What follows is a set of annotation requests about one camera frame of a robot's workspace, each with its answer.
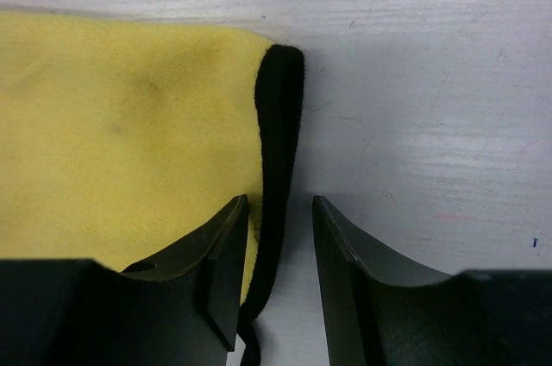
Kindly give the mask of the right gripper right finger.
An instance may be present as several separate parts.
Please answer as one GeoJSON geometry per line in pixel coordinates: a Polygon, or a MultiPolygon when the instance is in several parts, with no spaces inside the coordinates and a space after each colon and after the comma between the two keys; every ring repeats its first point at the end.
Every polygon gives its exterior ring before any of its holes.
{"type": "Polygon", "coordinates": [[[412,260],[312,202],[317,272],[333,365],[548,365],[551,273],[412,260]]]}

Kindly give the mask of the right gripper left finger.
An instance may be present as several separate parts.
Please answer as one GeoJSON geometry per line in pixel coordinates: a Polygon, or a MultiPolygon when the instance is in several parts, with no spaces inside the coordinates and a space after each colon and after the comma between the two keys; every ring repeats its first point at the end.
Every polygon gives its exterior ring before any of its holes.
{"type": "Polygon", "coordinates": [[[223,365],[235,348],[248,200],[116,272],[91,259],[1,263],[4,365],[223,365]]]}

